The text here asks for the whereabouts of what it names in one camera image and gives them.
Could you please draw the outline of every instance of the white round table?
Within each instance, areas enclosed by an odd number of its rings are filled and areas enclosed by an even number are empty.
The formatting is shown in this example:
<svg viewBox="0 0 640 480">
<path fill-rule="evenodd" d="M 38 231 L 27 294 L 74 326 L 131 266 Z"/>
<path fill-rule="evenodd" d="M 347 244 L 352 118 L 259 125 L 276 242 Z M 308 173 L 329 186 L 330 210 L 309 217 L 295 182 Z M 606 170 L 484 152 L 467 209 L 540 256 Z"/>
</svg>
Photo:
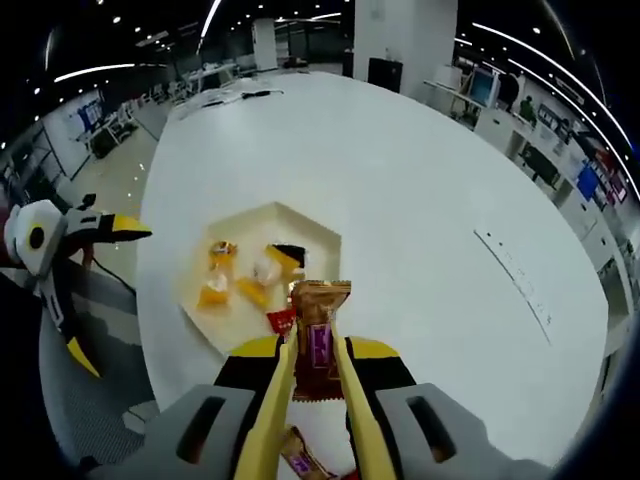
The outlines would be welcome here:
<svg viewBox="0 0 640 480">
<path fill-rule="evenodd" d="M 341 277 L 353 282 L 342 335 L 395 348 L 507 455 L 554 464 L 587 411 L 607 327 L 597 275 L 560 213 L 505 156 L 414 100 L 322 73 L 268 84 L 285 93 L 170 116 L 158 144 L 137 289 L 160 408 L 212 383 L 224 361 L 174 294 L 203 229 L 278 201 L 342 235 Z M 549 341 L 482 228 L 500 232 L 535 287 Z"/>
</svg>

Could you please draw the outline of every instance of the white tray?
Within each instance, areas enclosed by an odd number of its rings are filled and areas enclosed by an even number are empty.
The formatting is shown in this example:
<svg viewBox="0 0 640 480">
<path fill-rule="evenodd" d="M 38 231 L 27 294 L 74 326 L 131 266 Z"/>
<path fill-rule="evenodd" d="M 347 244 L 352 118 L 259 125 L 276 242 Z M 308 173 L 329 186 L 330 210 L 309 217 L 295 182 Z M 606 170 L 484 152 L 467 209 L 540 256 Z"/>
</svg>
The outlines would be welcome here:
<svg viewBox="0 0 640 480">
<path fill-rule="evenodd" d="M 338 280 L 341 237 L 328 228 L 280 203 L 270 203 L 227 217 L 210 225 L 193 253 L 191 264 L 179 279 L 180 304 L 207 340 L 222 354 L 253 339 L 273 335 L 265 311 L 235 288 L 228 305 L 198 308 L 200 289 L 208 273 L 208 250 L 215 241 L 238 245 L 234 278 L 250 276 L 253 265 L 270 243 L 288 243 L 307 249 L 306 278 Z M 286 287 L 276 285 L 267 312 L 286 308 Z"/>
</svg>

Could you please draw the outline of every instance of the white pillar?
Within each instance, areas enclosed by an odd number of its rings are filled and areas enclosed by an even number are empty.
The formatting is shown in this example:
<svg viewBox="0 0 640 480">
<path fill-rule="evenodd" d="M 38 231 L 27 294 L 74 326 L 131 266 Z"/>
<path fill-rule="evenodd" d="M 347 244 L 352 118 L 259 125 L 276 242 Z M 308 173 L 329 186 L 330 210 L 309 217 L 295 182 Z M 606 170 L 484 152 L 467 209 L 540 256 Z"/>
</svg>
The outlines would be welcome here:
<svg viewBox="0 0 640 480">
<path fill-rule="evenodd" d="M 366 81 L 370 58 L 403 64 L 400 93 L 417 98 L 423 80 L 450 64 L 458 0 L 356 0 L 354 78 Z"/>
<path fill-rule="evenodd" d="M 278 68 L 276 33 L 272 18 L 259 18 L 253 22 L 253 54 L 258 70 Z"/>
</svg>

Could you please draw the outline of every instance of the cable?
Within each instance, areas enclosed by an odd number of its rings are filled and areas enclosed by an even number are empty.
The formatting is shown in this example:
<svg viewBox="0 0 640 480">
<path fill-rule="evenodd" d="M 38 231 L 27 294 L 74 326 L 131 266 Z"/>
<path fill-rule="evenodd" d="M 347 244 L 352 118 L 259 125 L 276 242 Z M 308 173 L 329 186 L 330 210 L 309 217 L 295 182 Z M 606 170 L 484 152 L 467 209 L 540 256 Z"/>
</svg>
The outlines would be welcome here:
<svg viewBox="0 0 640 480">
<path fill-rule="evenodd" d="M 107 267 L 105 267 L 104 265 L 102 265 L 97 259 L 96 257 L 93 257 L 93 261 L 94 263 L 98 266 L 98 268 L 100 268 L 101 270 L 104 270 L 106 273 L 108 273 L 109 275 L 111 275 L 113 278 L 115 278 L 116 280 L 118 280 L 122 285 L 124 285 L 124 287 L 129 290 L 131 292 L 131 294 L 135 297 L 136 296 L 136 289 L 133 288 L 131 285 L 129 285 L 127 282 L 125 282 L 121 277 L 119 277 L 118 275 L 116 275 L 115 273 L 113 273 L 111 270 L 109 270 Z"/>
</svg>

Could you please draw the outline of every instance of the brown snack wrapper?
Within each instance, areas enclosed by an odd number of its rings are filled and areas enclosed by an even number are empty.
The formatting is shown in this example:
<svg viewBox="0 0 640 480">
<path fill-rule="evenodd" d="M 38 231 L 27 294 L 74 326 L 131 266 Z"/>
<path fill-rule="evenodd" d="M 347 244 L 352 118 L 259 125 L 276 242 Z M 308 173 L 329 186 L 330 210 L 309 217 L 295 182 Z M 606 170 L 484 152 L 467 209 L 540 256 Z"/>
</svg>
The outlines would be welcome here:
<svg viewBox="0 0 640 480">
<path fill-rule="evenodd" d="M 298 282 L 291 294 L 298 315 L 298 358 L 293 400 L 344 398 L 330 322 L 351 293 L 351 282 Z"/>
<path fill-rule="evenodd" d="M 302 480 L 328 480 L 338 478 L 327 471 L 307 448 L 300 430 L 288 426 L 282 441 L 280 454 Z"/>
</svg>

